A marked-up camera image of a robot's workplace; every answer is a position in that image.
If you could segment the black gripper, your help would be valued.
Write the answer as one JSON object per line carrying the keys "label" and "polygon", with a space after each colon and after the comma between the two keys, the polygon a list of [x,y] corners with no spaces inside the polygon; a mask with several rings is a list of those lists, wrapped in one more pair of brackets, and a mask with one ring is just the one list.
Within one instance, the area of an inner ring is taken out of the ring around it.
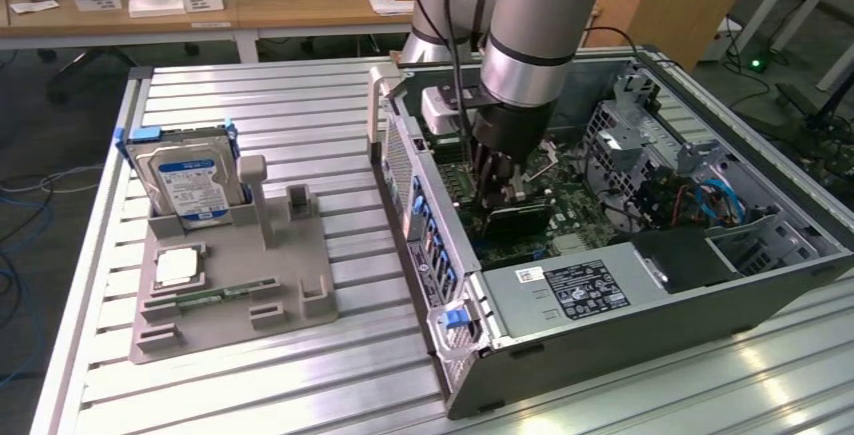
{"label": "black gripper", "polygon": [[481,163],[486,156],[498,154],[514,165],[525,165],[538,147],[553,114],[556,102],[538,107],[497,104],[477,109],[473,126],[473,155]]}

